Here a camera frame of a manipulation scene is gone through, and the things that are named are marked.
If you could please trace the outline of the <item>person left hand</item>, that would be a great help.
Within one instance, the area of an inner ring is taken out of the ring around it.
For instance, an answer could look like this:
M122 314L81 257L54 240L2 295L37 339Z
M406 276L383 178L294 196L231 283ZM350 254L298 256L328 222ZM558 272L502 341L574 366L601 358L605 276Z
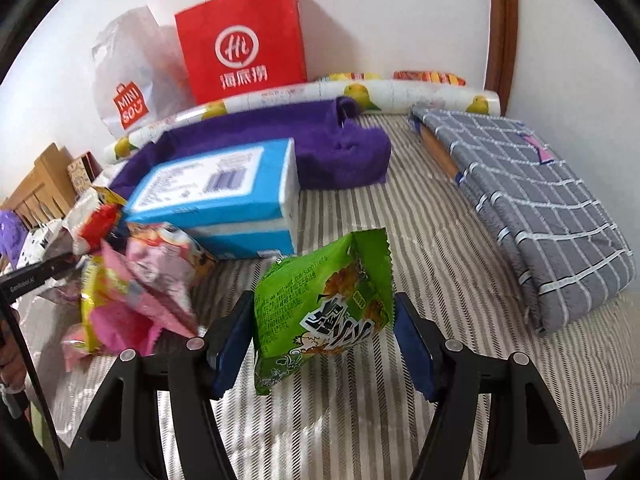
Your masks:
M9 393L17 393L24 389L27 375L25 362L6 320L1 321L1 335L4 340L0 351L1 383Z

